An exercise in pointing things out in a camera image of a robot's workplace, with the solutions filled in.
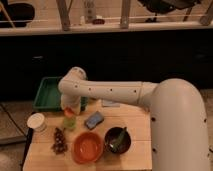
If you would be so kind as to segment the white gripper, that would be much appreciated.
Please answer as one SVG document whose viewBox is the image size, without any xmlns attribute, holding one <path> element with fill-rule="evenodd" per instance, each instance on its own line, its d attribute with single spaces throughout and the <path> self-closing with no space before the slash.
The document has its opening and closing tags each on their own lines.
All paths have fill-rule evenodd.
<svg viewBox="0 0 213 171">
<path fill-rule="evenodd" d="M 74 114 L 79 115 L 81 111 L 81 99 L 79 97 L 71 98 L 68 95 L 62 95 L 61 108 L 70 108 Z"/>
</svg>

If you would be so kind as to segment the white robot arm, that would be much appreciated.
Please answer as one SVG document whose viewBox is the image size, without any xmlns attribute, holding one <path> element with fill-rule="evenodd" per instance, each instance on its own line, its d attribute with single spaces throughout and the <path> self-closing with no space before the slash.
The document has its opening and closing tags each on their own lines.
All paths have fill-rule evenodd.
<svg viewBox="0 0 213 171">
<path fill-rule="evenodd" d="M 61 106 L 82 97 L 146 107 L 150 111 L 152 171 L 211 171 L 207 114 L 199 90 L 184 79 L 152 82 L 88 81 L 73 67 L 58 84 Z"/>
</svg>

